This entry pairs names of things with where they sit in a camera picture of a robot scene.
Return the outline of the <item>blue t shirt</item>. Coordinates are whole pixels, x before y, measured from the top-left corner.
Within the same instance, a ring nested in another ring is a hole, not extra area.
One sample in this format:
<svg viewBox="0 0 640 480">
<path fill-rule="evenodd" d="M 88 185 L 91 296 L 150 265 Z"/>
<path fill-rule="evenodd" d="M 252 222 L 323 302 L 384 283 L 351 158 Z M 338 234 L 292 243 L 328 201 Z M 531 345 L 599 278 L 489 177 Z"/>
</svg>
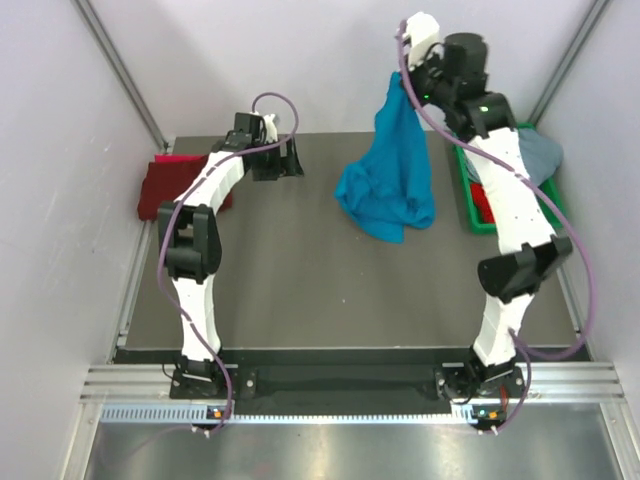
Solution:
<svg viewBox="0 0 640 480">
<path fill-rule="evenodd" d="M 424 230 L 433 224 L 427 138 L 398 72 L 391 74 L 374 117 L 371 146 L 344 168 L 334 198 L 361 230 L 384 242 L 401 244 L 407 227 Z"/>
</svg>

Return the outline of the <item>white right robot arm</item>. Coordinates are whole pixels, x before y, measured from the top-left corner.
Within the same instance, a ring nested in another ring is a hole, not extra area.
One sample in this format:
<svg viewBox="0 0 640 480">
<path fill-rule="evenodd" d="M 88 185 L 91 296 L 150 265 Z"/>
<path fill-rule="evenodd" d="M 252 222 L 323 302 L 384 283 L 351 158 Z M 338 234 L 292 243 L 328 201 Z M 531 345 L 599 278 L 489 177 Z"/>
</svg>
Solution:
<svg viewBox="0 0 640 480">
<path fill-rule="evenodd" d="M 512 340 L 540 286 L 572 253 L 542 212 L 520 150 L 519 130 L 507 98 L 487 89 L 487 44 L 478 34 L 455 33 L 439 41 L 428 34 L 406 37 L 404 62 L 420 105 L 445 115 L 484 189 L 496 225 L 499 253 L 477 267 L 486 303 L 480 331 L 464 371 L 446 394 L 465 399 L 498 389 L 515 365 Z"/>
</svg>

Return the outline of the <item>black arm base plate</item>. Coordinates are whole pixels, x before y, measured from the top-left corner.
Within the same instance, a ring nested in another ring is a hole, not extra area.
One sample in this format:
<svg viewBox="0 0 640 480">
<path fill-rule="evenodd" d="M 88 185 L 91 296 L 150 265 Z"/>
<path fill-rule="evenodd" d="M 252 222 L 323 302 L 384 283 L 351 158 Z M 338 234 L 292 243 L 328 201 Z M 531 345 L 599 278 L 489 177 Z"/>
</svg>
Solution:
<svg viewBox="0 0 640 480">
<path fill-rule="evenodd" d="M 173 373 L 169 396 L 180 400 L 251 401 L 277 394 L 411 393 L 427 400 L 497 398 L 519 395 L 524 387 L 522 371 L 513 367 L 497 377 L 483 379 L 462 364 L 396 365 L 244 365 L 229 369 L 231 384 L 216 370 L 198 377 L 179 369 Z"/>
</svg>

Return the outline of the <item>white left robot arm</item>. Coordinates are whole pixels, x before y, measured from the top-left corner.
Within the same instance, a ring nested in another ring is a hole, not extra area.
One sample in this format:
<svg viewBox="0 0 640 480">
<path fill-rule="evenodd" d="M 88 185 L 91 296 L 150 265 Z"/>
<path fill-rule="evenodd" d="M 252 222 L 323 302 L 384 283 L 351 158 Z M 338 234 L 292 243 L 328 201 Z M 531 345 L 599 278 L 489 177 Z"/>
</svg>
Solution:
<svg viewBox="0 0 640 480">
<path fill-rule="evenodd" d="M 278 122 L 275 114 L 236 114 L 233 129 L 214 145 L 192 184 L 158 209 L 157 271 L 171 280 L 183 329 L 172 399 L 221 399 L 231 393 L 215 321 L 214 280 L 222 260 L 216 214 L 248 173 L 255 181 L 304 175 L 295 140 L 278 138 Z"/>
</svg>

